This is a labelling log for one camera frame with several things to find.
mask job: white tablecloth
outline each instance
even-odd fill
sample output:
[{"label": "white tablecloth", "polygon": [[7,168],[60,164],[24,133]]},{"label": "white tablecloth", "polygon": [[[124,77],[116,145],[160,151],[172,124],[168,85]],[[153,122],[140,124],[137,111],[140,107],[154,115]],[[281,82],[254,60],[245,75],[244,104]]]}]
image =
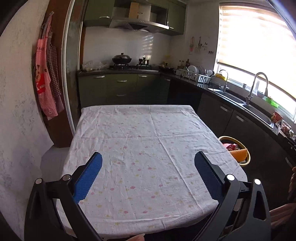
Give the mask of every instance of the white tablecloth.
[{"label": "white tablecloth", "polygon": [[[152,233],[194,224],[214,211],[194,166],[203,151],[225,174],[246,174],[190,106],[109,105],[82,109],[63,174],[94,151],[103,166],[79,205],[103,237]],[[59,214],[69,226],[60,202]]]}]

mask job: white tile backsplash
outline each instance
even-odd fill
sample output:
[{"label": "white tile backsplash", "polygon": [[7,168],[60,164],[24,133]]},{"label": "white tile backsplash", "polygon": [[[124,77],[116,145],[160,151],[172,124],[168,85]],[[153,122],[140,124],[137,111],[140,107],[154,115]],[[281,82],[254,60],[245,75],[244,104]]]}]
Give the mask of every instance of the white tile backsplash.
[{"label": "white tile backsplash", "polygon": [[136,65],[145,56],[150,64],[159,64],[168,54],[171,37],[120,28],[87,27],[84,41],[83,63],[101,61],[113,65],[112,58],[124,53]]}]

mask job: black countertop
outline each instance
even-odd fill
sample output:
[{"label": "black countertop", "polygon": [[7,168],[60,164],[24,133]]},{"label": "black countertop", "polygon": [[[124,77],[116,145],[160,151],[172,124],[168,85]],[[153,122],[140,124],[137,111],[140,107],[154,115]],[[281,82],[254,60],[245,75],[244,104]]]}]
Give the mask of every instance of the black countertop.
[{"label": "black countertop", "polygon": [[[194,88],[196,88],[199,91],[204,92],[205,94],[218,99],[222,103],[230,106],[235,111],[241,113],[245,117],[247,117],[249,120],[254,122],[257,126],[259,126],[262,130],[264,130],[269,136],[271,136],[292,158],[292,161],[296,165],[296,145],[294,145],[281,131],[278,130],[278,127],[274,125],[274,128],[272,129],[270,126],[265,124],[261,119],[256,117],[254,114],[252,114],[250,111],[243,108],[240,104],[229,100],[228,98],[217,94],[216,92],[210,90],[210,89],[218,89],[219,86],[213,83],[210,84],[202,84],[195,82],[193,80],[183,78],[181,76],[177,76],[173,73],[167,73],[167,72],[161,72],[161,71],[147,71],[147,70],[114,70],[114,69],[100,69],[100,70],[93,70],[89,72],[82,72],[80,71],[78,73],[78,76],[89,76],[89,75],[96,75],[96,74],[161,74],[164,75],[167,78],[174,79],[175,81],[180,81],[182,83],[186,83]],[[271,114],[263,110],[257,105],[254,105],[256,109],[261,111],[266,116],[270,117]]]}]

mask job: dish rack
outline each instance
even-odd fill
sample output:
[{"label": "dish rack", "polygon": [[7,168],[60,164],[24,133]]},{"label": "dish rack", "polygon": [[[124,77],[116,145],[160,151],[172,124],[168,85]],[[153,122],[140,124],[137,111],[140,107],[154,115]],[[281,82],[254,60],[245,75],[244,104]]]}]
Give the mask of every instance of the dish rack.
[{"label": "dish rack", "polygon": [[202,75],[202,74],[195,74],[193,72],[184,70],[184,69],[180,69],[181,71],[181,76],[194,80],[195,82],[199,82],[199,83],[203,83],[203,84],[209,84],[211,81],[211,77]]}]

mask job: white floor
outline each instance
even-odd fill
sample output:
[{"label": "white floor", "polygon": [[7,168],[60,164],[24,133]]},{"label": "white floor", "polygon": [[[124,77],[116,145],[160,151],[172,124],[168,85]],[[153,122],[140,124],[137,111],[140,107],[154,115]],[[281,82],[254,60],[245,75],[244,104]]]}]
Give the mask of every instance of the white floor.
[{"label": "white floor", "polygon": [[69,147],[51,147],[41,158],[40,169],[46,182],[57,181],[61,178]]}]

